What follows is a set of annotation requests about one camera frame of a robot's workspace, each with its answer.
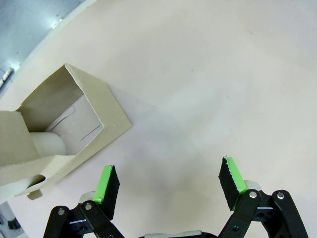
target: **toilet paper roll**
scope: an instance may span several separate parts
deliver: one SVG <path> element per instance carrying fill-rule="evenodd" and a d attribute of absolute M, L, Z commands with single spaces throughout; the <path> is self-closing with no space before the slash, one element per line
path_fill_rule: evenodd
<path fill-rule="evenodd" d="M 42 158 L 51 155 L 66 155 L 63 140 L 52 132 L 31 132 L 31 138 Z"/>

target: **paper roll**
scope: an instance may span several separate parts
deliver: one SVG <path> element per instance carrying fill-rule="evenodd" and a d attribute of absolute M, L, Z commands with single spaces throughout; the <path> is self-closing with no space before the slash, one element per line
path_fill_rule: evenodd
<path fill-rule="evenodd" d="M 42 158 L 51 155 L 66 155 L 63 140 L 52 132 L 31 132 L 31 138 Z"/>

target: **box flap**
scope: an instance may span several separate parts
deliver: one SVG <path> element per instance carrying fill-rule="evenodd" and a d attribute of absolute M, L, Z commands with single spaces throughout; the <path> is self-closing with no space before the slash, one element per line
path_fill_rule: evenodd
<path fill-rule="evenodd" d="M 0 167 L 40 158 L 20 113 L 0 111 L 0 121 Z"/>
<path fill-rule="evenodd" d="M 69 64 L 65 64 L 65 67 L 85 92 L 105 129 L 110 126 L 124 128 L 132 126 L 105 82 Z"/>

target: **open cardboard box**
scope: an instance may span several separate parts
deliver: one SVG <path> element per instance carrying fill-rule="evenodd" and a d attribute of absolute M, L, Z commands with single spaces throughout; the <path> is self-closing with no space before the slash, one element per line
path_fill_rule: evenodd
<path fill-rule="evenodd" d="M 69 64 L 0 122 L 0 202 L 59 181 L 132 126 L 106 83 Z M 41 156 L 30 132 L 56 133 L 66 155 Z"/>

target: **white table surface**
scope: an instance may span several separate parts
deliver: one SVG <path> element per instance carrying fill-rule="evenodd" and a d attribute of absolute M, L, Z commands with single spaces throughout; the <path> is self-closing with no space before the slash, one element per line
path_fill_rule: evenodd
<path fill-rule="evenodd" d="M 67 62 L 107 82 L 134 126 L 43 197 L 10 201 L 27 234 L 42 237 L 51 209 L 76 206 L 111 164 L 113 222 L 127 238 L 218 234 L 231 214 L 217 178 L 230 155 L 264 192 L 288 190 L 316 237 L 316 11 L 312 0 L 99 0 L 57 27 L 0 109 Z M 267 235 L 257 223 L 246 237 Z"/>

